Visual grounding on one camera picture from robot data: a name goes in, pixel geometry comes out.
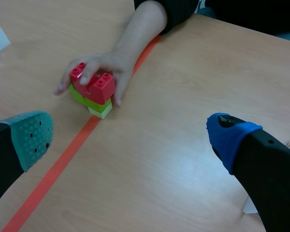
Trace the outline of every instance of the teal rubber pad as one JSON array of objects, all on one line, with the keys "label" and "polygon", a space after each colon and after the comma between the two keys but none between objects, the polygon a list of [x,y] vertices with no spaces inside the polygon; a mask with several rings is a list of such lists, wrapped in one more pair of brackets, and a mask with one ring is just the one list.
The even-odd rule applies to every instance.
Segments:
[{"label": "teal rubber pad", "polygon": [[10,126],[20,165],[27,172],[50,148],[52,117],[44,111],[32,111],[0,120],[0,123]]}]

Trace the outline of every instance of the red lego brick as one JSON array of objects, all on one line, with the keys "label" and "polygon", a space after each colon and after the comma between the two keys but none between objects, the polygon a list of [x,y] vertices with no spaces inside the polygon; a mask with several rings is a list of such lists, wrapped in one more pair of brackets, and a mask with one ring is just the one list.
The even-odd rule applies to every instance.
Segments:
[{"label": "red lego brick", "polygon": [[103,73],[100,77],[93,74],[90,82],[83,86],[79,83],[83,70],[86,67],[85,63],[80,63],[70,72],[70,80],[74,88],[84,98],[87,98],[97,104],[103,105],[115,93],[115,79],[111,74]]},{"label": "red lego brick", "polygon": [[72,81],[72,83],[74,83],[75,81],[79,81],[85,67],[85,63],[79,63],[74,69],[71,70],[70,80]]},{"label": "red lego brick", "polygon": [[89,87],[89,100],[103,105],[115,93],[115,78],[108,73],[103,73],[97,82]]}]

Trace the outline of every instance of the finger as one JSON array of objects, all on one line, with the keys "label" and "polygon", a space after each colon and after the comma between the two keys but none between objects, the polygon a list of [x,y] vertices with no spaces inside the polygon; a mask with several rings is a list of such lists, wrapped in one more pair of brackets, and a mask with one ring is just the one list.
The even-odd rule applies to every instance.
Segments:
[{"label": "finger", "polygon": [[91,57],[84,57],[84,58],[80,58],[80,59],[76,59],[74,61],[72,61],[68,67],[66,68],[66,70],[64,71],[64,74],[62,75],[62,78],[59,82],[59,84],[56,86],[56,88],[54,89],[54,94],[55,95],[60,95],[62,94],[65,90],[68,89],[71,81],[70,81],[70,76],[69,73],[70,71],[79,63],[84,62],[87,63],[90,60]]},{"label": "finger", "polygon": [[96,73],[100,67],[101,67],[101,59],[99,57],[92,58],[84,68],[79,83],[81,85],[87,85],[90,82],[93,74]]},{"label": "finger", "polygon": [[114,74],[114,76],[116,76],[116,91],[114,94],[115,104],[121,106],[132,73],[120,73]]}]

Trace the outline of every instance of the stacked lego bricks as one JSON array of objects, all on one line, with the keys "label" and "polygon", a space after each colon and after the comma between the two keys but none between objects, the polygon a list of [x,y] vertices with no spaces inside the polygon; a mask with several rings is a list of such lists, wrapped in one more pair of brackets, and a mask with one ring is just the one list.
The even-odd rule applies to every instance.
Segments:
[{"label": "stacked lego bricks", "polygon": [[88,107],[89,111],[104,119],[112,109],[111,96],[115,93],[115,79],[111,74],[93,74],[90,82],[79,83],[85,63],[80,63],[70,72],[70,92],[75,101]]}]

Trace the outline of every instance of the human hand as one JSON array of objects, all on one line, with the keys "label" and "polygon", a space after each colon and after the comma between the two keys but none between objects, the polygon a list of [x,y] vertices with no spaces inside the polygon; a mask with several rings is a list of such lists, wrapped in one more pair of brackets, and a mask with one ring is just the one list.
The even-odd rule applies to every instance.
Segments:
[{"label": "human hand", "polygon": [[69,88],[71,83],[69,73],[81,62],[86,64],[80,80],[80,84],[84,86],[90,82],[93,74],[98,71],[110,72],[114,76],[116,82],[114,100],[116,105],[120,106],[129,81],[132,77],[134,64],[128,62],[127,59],[123,57],[122,53],[117,51],[94,54],[71,61],[66,68],[60,83],[55,88],[54,94],[60,95]]}]

